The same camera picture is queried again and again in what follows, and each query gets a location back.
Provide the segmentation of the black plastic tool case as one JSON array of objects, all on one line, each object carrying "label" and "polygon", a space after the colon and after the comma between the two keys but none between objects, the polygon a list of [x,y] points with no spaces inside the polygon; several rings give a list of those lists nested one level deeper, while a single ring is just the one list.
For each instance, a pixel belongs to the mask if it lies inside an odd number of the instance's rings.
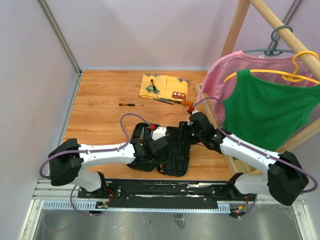
[{"label": "black plastic tool case", "polygon": [[162,175],[182,177],[187,173],[192,141],[188,139],[189,126],[181,121],[178,127],[166,127],[164,136],[157,140],[146,123],[138,123],[131,136],[134,160],[127,166],[131,169]]}]

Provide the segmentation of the orange handled screwdriver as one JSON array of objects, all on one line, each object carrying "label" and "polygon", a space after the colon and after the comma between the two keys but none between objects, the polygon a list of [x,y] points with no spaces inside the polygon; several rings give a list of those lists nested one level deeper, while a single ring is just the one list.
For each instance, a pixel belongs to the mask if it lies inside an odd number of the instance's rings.
[{"label": "orange handled screwdriver", "polygon": [[185,101],[185,100],[178,101],[178,100],[175,100],[173,102],[176,103],[176,104],[180,104],[180,105],[183,105],[183,106],[189,106],[189,107],[193,105],[192,101]]}]

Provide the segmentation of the small black precision screwdriver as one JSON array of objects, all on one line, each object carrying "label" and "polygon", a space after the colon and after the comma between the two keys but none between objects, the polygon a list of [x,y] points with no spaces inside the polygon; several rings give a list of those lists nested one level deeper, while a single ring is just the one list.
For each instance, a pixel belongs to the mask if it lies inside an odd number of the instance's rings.
[{"label": "small black precision screwdriver", "polygon": [[143,104],[136,104],[136,103],[119,103],[119,106],[127,106],[127,107],[142,107]]}]

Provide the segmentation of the orange needle nose pliers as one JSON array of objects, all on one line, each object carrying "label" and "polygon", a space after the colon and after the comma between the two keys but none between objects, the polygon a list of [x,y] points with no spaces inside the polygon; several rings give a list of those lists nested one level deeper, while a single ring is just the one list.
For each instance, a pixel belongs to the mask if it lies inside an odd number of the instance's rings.
[{"label": "orange needle nose pliers", "polygon": [[140,138],[141,140],[144,139],[144,134],[145,134],[145,128],[143,127],[142,130],[141,130],[141,132],[140,132],[140,135],[139,135],[139,138]]}]

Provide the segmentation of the black handled screwdriver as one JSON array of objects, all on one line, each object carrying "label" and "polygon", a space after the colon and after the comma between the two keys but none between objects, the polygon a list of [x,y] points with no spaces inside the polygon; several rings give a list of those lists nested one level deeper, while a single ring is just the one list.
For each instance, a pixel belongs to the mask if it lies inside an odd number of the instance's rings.
[{"label": "black handled screwdriver", "polygon": [[159,168],[158,168],[158,171],[159,171],[160,173],[164,173],[164,172],[165,172],[165,166],[164,166],[163,164],[160,164],[160,165],[159,165]]}]

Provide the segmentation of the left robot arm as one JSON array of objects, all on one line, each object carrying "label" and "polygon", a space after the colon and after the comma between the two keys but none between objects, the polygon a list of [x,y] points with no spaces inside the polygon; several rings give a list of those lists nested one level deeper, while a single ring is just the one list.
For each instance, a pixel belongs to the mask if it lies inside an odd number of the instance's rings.
[{"label": "left robot arm", "polygon": [[84,188],[96,198],[107,193],[104,177],[88,170],[106,164],[125,164],[142,171],[154,169],[154,165],[165,156],[173,145],[168,137],[157,140],[134,138],[129,142],[114,145],[79,144],[71,138],[49,154],[50,183],[59,187],[68,184]]}]

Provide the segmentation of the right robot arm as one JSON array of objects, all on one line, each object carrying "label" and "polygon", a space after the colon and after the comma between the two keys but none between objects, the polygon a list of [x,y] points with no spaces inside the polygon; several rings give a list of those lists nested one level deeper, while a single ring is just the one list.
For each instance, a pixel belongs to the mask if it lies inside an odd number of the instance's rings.
[{"label": "right robot arm", "polygon": [[309,184],[306,172],[296,156],[285,151],[278,153],[250,144],[231,132],[216,129],[207,116],[190,112],[188,126],[192,137],[219,154],[239,159],[261,172],[260,175],[236,173],[226,188],[232,200],[244,194],[270,195],[285,206],[291,206]]}]

